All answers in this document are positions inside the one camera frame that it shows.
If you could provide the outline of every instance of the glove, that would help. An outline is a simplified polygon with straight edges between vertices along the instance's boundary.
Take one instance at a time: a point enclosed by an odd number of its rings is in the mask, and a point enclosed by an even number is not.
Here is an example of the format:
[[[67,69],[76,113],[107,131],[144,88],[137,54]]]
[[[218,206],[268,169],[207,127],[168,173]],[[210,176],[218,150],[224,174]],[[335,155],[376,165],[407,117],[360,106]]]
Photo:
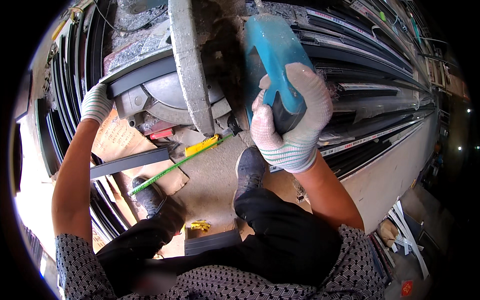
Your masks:
[[[306,171],[315,161],[320,132],[332,117],[332,100],[321,80],[309,67],[299,63],[285,65],[287,78],[305,100],[307,110],[298,125],[280,136],[275,132],[273,112],[263,104],[265,89],[270,86],[268,75],[260,80],[262,89],[252,104],[250,126],[252,139],[265,160],[290,173]]]
[[[97,84],[85,94],[80,121],[90,118],[102,125],[112,111],[112,107],[113,100],[107,98],[107,85]]]

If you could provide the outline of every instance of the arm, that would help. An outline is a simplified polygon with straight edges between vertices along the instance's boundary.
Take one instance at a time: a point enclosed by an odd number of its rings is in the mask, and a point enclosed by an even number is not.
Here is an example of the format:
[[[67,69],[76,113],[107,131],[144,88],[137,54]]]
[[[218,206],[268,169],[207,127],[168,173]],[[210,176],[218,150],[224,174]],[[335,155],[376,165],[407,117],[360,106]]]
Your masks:
[[[92,245],[90,157],[96,132],[110,113],[106,85],[94,86],[82,103],[82,120],[60,167],[52,197],[55,236],[69,233]]]
[[[333,228],[342,224],[365,230],[363,220],[352,198],[328,167],[317,150],[312,167],[293,176],[300,182],[310,199],[312,212]]]
[[[342,224],[364,229],[353,200],[338,181],[317,150],[318,137],[332,117],[332,101],[322,81],[312,70],[300,63],[285,66],[287,77],[305,100],[307,110],[291,131],[280,136],[275,132],[270,106],[263,104],[262,90],[252,104],[252,139],[265,160],[292,173],[307,192],[313,214],[332,227]],[[267,89],[270,79],[260,81]]]

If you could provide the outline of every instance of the patterned shirt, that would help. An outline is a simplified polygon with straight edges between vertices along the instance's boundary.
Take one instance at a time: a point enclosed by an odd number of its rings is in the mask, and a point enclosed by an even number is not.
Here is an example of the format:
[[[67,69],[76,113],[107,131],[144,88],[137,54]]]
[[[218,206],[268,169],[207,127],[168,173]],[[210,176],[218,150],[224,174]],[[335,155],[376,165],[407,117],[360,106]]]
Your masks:
[[[319,287],[273,284],[237,268],[209,265],[177,276],[167,293],[130,294],[121,299],[381,299],[384,284],[373,263],[367,236],[342,225],[340,255]],[[88,243],[71,234],[56,238],[57,270],[67,299],[117,299]]]

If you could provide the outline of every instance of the green measuring tape blade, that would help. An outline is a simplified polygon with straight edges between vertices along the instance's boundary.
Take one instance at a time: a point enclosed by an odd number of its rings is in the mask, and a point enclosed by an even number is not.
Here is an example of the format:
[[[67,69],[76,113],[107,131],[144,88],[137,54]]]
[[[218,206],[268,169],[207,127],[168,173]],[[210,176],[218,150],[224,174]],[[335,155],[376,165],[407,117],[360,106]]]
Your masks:
[[[160,177],[162,177],[163,175],[167,174],[168,172],[172,171],[173,169],[175,169],[176,167],[180,166],[181,164],[183,164],[184,162],[188,161],[189,159],[197,156],[198,154],[202,153],[203,151],[206,151],[210,148],[212,148],[213,146],[215,146],[216,144],[219,144],[221,142],[223,142],[224,140],[226,140],[227,138],[231,137],[233,134],[229,134],[227,135],[226,137],[224,137],[223,139],[220,139],[218,141],[216,141],[215,143],[211,144],[210,146],[208,146],[207,148],[205,149],[202,149],[198,152],[196,152],[195,154],[192,154],[190,155],[189,157],[186,157],[184,159],[182,159],[181,161],[179,161],[178,163],[176,163],[175,165],[161,171],[160,173],[156,174],[155,176],[153,176],[152,178],[150,178],[149,180],[145,181],[144,183],[142,183],[141,185],[137,186],[136,188],[128,191],[128,195],[129,196],[132,196],[132,195],[135,195],[136,193],[138,193],[139,191],[143,190],[144,188],[146,188],[147,186],[149,186],[150,184],[154,183],[155,181],[157,181],[157,179],[159,179]]]

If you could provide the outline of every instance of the pant leg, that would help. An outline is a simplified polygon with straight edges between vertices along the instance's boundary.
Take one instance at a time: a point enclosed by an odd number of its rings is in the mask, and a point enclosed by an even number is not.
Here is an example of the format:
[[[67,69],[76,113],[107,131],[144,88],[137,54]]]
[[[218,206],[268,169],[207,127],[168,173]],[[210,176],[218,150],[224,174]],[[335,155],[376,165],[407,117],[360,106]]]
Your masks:
[[[155,216],[140,220],[96,254],[117,297],[131,293],[131,279],[143,265],[168,244],[178,230],[171,218]]]
[[[172,270],[179,275],[218,264],[260,275],[273,283],[322,283],[340,252],[341,239],[335,229],[267,189],[244,193],[234,206],[255,235],[239,245],[165,259]]]

